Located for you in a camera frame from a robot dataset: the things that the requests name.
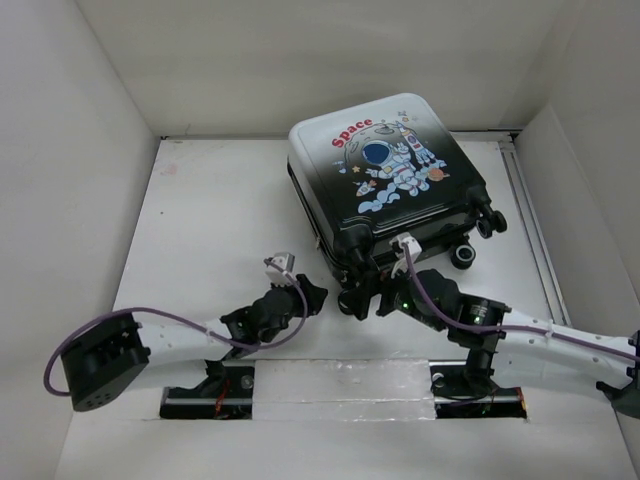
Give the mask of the black suitcase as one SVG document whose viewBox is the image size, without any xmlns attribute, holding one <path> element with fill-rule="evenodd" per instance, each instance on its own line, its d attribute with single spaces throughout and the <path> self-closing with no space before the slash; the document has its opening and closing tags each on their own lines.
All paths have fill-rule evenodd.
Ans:
<svg viewBox="0 0 640 480">
<path fill-rule="evenodd" d="M 475 260 L 471 230 L 489 238 L 507 229 L 482 175 L 417 94 L 303 120 L 288 140 L 288 174 L 341 291 L 391 274 L 398 234 L 416 238 L 423 257 L 446 253 L 465 270 Z"/>
</svg>

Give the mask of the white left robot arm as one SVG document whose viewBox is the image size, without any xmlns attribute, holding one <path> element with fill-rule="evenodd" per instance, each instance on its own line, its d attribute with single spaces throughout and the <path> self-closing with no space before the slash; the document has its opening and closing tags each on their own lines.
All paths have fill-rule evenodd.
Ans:
<svg viewBox="0 0 640 480">
<path fill-rule="evenodd" d="M 150 307 L 132 307 L 91 320 L 59 347 L 58 355 L 72 408 L 88 412 L 138 389 L 154 369 L 202 361 L 188 374 L 188 384 L 201 396 L 222 387 L 222 371 L 209 362 L 239 360 L 274 348 L 288 339 L 276 337 L 293 319 L 304 322 L 319 314 L 328 290 L 298 274 L 270 289 L 252 304 L 218 320 L 230 335 Z"/>
</svg>

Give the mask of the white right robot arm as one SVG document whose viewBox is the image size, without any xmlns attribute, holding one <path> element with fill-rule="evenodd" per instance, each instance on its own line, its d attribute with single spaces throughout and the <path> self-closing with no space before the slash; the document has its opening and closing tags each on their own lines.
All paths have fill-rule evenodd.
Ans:
<svg viewBox="0 0 640 480">
<path fill-rule="evenodd" d="M 542 321 L 503 302 L 461 292 L 434 269 L 383 275 L 343 290 L 340 310 L 363 320 L 373 296 L 380 317 L 403 313 L 443 332 L 467 352 L 463 364 L 433 370 L 445 408 L 469 406 L 522 387 L 603 396 L 613 410 L 639 416 L 639 336 L 591 334 Z"/>
</svg>

